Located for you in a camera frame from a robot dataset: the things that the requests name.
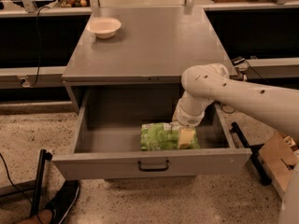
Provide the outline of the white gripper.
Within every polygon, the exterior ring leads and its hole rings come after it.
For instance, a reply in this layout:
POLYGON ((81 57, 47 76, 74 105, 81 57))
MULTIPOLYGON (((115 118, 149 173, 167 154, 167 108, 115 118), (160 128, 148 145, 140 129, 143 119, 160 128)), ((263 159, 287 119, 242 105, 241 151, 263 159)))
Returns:
MULTIPOLYGON (((200 115, 190 115, 185 112, 180 105, 177 105, 172 117, 172 121, 177 122, 181 126, 196 127, 200 124, 203 117, 203 113, 201 113, 200 115)), ((192 143, 193 137, 194 130, 192 128, 181 128, 178 131, 178 148, 188 148, 192 143)))

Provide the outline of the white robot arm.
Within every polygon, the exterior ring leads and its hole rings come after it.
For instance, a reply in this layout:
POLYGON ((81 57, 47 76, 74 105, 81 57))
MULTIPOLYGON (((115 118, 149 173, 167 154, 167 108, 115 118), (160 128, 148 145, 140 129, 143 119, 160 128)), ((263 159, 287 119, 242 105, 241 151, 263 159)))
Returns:
POLYGON ((181 76, 184 89, 174 119, 195 127, 215 101, 299 139, 299 90, 233 80, 220 63, 196 65, 181 76))

